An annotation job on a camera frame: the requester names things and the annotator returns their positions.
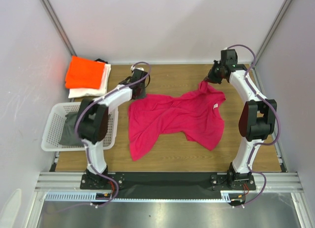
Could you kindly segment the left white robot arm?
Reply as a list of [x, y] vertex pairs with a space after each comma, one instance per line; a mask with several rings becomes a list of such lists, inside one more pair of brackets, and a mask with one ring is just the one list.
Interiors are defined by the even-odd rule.
[[82, 176], [83, 190], [104, 189], [114, 180], [108, 176], [102, 141], [108, 132], [110, 113], [132, 99], [145, 96], [146, 79], [150, 74], [143, 69], [131, 67], [132, 75], [121, 81], [117, 87], [104, 96], [81, 101], [74, 126], [74, 132], [84, 145], [87, 169]]

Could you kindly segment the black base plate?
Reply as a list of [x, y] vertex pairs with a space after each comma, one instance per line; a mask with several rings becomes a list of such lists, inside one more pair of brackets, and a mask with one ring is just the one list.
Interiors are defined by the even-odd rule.
[[219, 172], [109, 172], [108, 177], [118, 183], [118, 193], [135, 194], [193, 194], [205, 195], [208, 191], [254, 191], [251, 175], [247, 180], [233, 181]]

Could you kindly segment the orange folded t shirt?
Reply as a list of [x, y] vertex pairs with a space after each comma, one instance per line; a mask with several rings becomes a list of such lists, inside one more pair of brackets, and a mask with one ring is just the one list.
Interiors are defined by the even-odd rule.
[[101, 85], [104, 64], [72, 56], [66, 76], [65, 87], [98, 89]]

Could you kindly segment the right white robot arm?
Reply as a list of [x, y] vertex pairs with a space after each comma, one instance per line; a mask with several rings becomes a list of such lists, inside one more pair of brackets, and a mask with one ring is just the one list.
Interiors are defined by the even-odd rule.
[[260, 146], [272, 135], [278, 125], [277, 103], [262, 94], [249, 76], [249, 68], [238, 62], [238, 55], [232, 45], [220, 52], [220, 60], [214, 64], [204, 81], [221, 84], [230, 83], [244, 103], [239, 119], [239, 133], [242, 137], [238, 153], [231, 162], [224, 179], [212, 177], [216, 188], [222, 185], [228, 190], [254, 189], [252, 164]]

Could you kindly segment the white plastic basket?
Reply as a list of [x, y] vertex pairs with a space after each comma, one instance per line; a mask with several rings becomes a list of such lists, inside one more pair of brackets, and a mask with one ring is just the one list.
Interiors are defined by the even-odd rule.
[[[52, 107], [42, 136], [42, 150], [47, 152], [85, 150], [84, 147], [65, 146], [59, 144], [62, 137], [64, 123], [66, 121], [66, 115], [70, 112], [78, 112], [80, 104], [80, 102], [64, 102], [58, 103]], [[118, 128], [118, 116], [119, 111], [117, 108], [110, 113], [108, 131], [102, 141], [103, 150], [109, 150], [114, 146]]]

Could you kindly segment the white folded t shirt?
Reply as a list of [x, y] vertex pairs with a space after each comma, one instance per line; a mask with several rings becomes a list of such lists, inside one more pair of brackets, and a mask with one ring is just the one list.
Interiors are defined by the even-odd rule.
[[69, 89], [68, 98], [80, 98], [80, 97], [88, 97], [95, 96], [100, 97], [107, 93], [108, 79], [111, 72], [111, 65], [104, 64], [103, 75], [101, 79], [101, 85], [98, 89], [93, 88], [75, 88]]

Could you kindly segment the pink t shirt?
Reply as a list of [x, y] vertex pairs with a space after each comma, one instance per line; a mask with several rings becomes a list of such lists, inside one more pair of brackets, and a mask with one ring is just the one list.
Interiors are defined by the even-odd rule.
[[220, 142], [224, 120], [223, 92], [207, 82], [180, 97], [148, 94], [128, 108], [129, 151], [133, 161], [149, 153], [161, 134], [183, 132], [188, 141], [212, 151]]

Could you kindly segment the black folded t shirt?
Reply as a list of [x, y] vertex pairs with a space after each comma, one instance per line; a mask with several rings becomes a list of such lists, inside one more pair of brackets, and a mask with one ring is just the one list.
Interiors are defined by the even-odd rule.
[[102, 60], [102, 59], [100, 59], [100, 58], [96, 59], [95, 62], [100, 62], [100, 63], [108, 64], [107, 61], [104, 61], [104, 60]]

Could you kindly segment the grey t shirt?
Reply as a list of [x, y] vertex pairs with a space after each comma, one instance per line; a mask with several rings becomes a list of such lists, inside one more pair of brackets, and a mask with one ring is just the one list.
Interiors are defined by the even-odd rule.
[[66, 114], [59, 144], [63, 146], [83, 147], [81, 140], [78, 139], [74, 132], [76, 118], [77, 112], [69, 112]]

